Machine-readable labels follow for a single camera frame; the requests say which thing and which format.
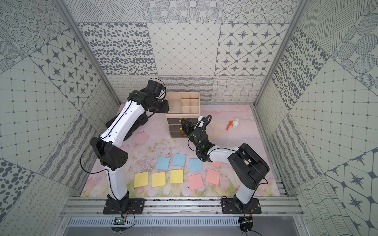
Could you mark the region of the middle yellow sticky pad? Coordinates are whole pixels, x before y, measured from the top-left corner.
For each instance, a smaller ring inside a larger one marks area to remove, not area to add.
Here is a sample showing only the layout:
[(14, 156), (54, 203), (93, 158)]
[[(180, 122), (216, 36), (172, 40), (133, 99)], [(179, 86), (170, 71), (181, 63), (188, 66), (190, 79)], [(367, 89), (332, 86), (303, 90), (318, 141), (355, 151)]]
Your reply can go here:
[(166, 172), (152, 174), (152, 187), (166, 186)]

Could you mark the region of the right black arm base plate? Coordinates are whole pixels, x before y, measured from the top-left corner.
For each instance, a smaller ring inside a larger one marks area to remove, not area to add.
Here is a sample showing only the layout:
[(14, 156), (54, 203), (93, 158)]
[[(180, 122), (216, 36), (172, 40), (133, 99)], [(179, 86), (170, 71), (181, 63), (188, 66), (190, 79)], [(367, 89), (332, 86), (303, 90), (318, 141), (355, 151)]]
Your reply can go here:
[(260, 202), (252, 198), (247, 204), (243, 204), (237, 198), (220, 198), (220, 205), (223, 214), (261, 214)]

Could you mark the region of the black round connector box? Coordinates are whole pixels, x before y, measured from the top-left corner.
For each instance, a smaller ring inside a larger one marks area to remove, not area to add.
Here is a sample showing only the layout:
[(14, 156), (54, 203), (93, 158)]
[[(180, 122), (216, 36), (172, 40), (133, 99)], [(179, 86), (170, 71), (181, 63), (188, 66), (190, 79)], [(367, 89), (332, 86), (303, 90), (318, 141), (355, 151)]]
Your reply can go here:
[(242, 232), (250, 232), (254, 225), (254, 220), (252, 216), (239, 217), (239, 226)]

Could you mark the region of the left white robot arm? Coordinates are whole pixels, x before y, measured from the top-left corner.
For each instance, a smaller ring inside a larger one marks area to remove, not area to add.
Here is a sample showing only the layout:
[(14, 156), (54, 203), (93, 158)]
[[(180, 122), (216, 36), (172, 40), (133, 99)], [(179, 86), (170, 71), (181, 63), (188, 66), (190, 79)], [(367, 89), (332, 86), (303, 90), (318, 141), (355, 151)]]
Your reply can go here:
[(92, 149), (107, 173), (109, 197), (112, 200), (120, 202), (128, 197), (123, 168), (128, 160), (128, 153), (121, 149), (121, 145), (127, 136), (148, 121), (148, 111), (152, 114), (166, 114), (169, 111), (169, 102), (134, 91), (108, 129), (100, 137), (93, 137), (91, 140)]

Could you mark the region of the aluminium mounting rail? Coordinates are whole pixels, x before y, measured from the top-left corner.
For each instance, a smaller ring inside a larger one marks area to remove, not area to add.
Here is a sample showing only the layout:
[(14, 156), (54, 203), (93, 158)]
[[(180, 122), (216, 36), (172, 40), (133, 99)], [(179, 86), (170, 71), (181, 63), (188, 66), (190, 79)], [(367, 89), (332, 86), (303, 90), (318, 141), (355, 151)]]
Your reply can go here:
[[(105, 201), (104, 197), (71, 197), (61, 216), (121, 215)], [(243, 212), (237, 209), (231, 197), (148, 197), (142, 202), (137, 198), (131, 198), (130, 201), (131, 208), (125, 213), (130, 216), (304, 216), (295, 197), (257, 197)]]

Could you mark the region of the right yellow sticky pad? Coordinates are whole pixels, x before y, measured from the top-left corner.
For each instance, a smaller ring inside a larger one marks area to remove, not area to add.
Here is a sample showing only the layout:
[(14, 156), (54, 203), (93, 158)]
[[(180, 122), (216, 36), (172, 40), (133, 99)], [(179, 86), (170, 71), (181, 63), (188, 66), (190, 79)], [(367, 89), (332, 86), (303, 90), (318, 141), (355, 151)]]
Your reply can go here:
[(171, 170), (170, 171), (170, 184), (177, 184), (184, 182), (184, 170)]

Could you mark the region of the left yellow sticky pad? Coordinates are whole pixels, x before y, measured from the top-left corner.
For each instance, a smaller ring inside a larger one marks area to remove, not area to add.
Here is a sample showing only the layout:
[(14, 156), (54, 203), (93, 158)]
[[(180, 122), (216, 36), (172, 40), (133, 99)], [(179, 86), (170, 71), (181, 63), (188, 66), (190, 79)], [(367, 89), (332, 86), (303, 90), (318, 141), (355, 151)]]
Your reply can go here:
[(149, 173), (143, 172), (134, 175), (134, 188), (146, 187), (149, 185)]

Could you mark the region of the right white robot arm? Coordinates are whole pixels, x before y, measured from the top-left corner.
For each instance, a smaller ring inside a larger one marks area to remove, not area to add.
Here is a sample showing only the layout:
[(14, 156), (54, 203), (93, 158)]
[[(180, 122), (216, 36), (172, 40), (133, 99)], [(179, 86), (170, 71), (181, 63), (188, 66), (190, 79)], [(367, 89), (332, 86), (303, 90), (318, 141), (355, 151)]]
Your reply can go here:
[(254, 194), (263, 184), (268, 184), (266, 176), (270, 171), (268, 164), (248, 144), (239, 147), (225, 148), (209, 141), (206, 127), (210, 124), (211, 115), (200, 117), (197, 124), (182, 120), (182, 131), (195, 146), (196, 156), (203, 162), (228, 163), (239, 178), (241, 185), (234, 195), (236, 209), (243, 212), (252, 204)]

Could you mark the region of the white bottle orange cap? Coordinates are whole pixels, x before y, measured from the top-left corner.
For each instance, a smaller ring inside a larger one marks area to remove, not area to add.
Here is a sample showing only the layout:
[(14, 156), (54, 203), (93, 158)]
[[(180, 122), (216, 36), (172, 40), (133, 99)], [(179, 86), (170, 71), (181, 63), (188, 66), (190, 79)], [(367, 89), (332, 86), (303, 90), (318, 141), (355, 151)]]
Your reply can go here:
[(231, 127), (237, 128), (239, 126), (239, 124), (240, 124), (239, 119), (235, 119), (233, 121), (230, 121), (227, 128), (226, 128), (226, 131), (228, 131)]

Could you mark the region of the clear grey drawer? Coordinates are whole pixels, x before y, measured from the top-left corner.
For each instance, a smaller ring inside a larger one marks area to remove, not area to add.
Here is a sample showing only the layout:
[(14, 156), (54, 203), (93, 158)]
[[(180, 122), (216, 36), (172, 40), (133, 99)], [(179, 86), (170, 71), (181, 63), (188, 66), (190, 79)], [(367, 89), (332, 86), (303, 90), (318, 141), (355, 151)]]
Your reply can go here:
[(169, 129), (169, 132), (181, 132), (182, 126), (181, 125), (169, 125), (168, 129)]
[(182, 131), (170, 132), (170, 137), (171, 138), (187, 138), (187, 135)]
[(182, 125), (182, 121), (187, 121), (187, 118), (167, 118), (168, 125)]

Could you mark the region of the left blue sticky pad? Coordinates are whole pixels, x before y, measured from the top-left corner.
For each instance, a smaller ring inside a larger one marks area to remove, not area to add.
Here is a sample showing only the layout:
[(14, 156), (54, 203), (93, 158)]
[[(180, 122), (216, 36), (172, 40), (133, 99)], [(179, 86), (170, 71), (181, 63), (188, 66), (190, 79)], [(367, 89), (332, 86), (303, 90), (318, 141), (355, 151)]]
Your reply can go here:
[(168, 157), (158, 157), (155, 169), (167, 171), (169, 168), (170, 160), (171, 159)]

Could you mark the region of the blue sticky pad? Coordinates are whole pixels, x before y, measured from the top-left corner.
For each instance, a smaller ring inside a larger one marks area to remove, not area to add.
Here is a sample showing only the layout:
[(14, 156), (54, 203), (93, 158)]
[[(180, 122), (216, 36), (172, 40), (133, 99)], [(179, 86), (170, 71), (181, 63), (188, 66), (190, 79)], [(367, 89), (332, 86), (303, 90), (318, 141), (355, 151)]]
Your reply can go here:
[(175, 153), (173, 157), (172, 165), (184, 167), (186, 163), (186, 157), (187, 156), (185, 154)]
[(155, 169), (167, 171), (169, 168), (170, 160), (171, 159), (168, 157), (158, 157)]
[(189, 171), (191, 172), (201, 172), (202, 171), (202, 161), (199, 159), (190, 159)]

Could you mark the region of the black plastic tool case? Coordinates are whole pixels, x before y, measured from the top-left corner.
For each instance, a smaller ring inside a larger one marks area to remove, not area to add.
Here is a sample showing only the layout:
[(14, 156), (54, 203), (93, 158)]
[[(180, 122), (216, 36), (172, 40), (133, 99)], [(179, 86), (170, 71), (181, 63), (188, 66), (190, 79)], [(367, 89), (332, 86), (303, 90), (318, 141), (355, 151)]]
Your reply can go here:
[(138, 118), (135, 115), (120, 113), (105, 125), (109, 128), (112, 141), (122, 142), (129, 138), (140, 126), (144, 125), (148, 119), (145, 113), (142, 113)]

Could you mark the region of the beige desktop drawer organizer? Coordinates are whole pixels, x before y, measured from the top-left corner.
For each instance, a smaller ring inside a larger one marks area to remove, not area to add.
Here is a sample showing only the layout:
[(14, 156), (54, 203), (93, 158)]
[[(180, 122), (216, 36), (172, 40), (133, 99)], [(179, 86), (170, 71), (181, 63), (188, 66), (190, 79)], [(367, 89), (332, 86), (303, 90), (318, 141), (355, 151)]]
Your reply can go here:
[(167, 94), (169, 112), (167, 118), (187, 118), (193, 124), (200, 116), (200, 94), (198, 92), (170, 92)]

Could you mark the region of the pink sticky pad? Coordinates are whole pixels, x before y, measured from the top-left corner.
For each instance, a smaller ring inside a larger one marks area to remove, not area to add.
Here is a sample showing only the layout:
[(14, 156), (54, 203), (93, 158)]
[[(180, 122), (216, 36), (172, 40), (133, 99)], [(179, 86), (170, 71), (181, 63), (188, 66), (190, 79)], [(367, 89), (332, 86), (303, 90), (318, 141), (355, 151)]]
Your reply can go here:
[(195, 174), (188, 177), (188, 182), (190, 185), (190, 190), (197, 190), (204, 187), (203, 179), (201, 174)]
[(220, 182), (220, 177), (221, 177), (221, 172), (213, 170), (213, 169), (208, 169), (205, 181), (207, 183), (218, 186)]
[(221, 167), (221, 162), (210, 162), (211, 165), (215, 166), (216, 168)]

